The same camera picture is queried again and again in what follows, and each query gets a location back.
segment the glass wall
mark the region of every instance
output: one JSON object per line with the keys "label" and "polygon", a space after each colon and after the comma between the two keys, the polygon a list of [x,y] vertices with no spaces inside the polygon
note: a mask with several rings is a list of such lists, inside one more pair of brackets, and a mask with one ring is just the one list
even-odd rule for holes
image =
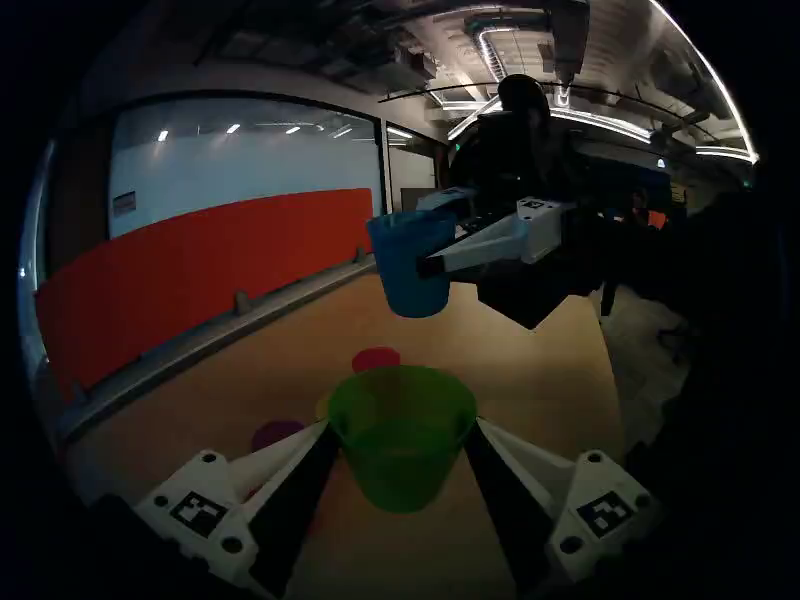
{"label": "glass wall", "polygon": [[120,115],[108,192],[110,237],[252,198],[369,188],[382,212],[376,123],[251,98],[162,102]]}
{"label": "glass wall", "polygon": [[439,185],[438,161],[446,146],[387,124],[389,177],[394,210],[414,210],[417,201]]}

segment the ceiling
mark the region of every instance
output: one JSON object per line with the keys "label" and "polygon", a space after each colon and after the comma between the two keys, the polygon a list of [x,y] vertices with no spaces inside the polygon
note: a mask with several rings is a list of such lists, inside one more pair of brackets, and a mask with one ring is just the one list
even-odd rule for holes
{"label": "ceiling", "polygon": [[154,1],[167,7],[159,35],[194,64],[290,67],[384,98],[460,86],[426,94],[427,119],[447,130],[527,73],[551,84],[551,105],[570,85],[569,110],[644,128],[659,149],[754,156],[715,74],[653,0]]}

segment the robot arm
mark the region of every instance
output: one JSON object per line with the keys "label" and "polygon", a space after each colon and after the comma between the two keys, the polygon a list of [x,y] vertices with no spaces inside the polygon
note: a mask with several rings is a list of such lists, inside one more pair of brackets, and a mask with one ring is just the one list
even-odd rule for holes
{"label": "robot arm", "polygon": [[[218,577],[280,598],[338,449],[321,421],[230,463],[205,450],[136,512]],[[569,461],[482,418],[465,451],[521,594],[583,579],[659,518],[647,490],[600,451]]]}

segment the floor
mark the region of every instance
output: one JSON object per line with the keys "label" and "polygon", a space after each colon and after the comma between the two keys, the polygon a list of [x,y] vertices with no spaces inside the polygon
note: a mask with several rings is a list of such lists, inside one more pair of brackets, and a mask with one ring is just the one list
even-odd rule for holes
{"label": "floor", "polygon": [[[602,289],[591,295],[600,315]],[[671,329],[681,318],[664,305],[643,300],[631,289],[620,286],[611,314],[600,317],[611,368],[619,394],[625,447],[649,442],[661,427],[661,408],[680,393],[689,372],[685,359],[678,365],[672,353],[656,340],[659,329]]]}

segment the plastic cup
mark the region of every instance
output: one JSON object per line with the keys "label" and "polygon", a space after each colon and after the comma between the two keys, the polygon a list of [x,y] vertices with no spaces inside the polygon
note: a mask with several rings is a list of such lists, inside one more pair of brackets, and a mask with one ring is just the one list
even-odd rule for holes
{"label": "plastic cup", "polygon": [[447,274],[421,279],[417,259],[455,240],[456,218],[450,213],[409,211],[367,222],[372,251],[389,307],[401,317],[429,317],[447,305]]}
{"label": "plastic cup", "polygon": [[421,510],[436,497],[475,416],[475,398],[458,379],[408,365],[350,377],[329,409],[361,491],[394,513]]}

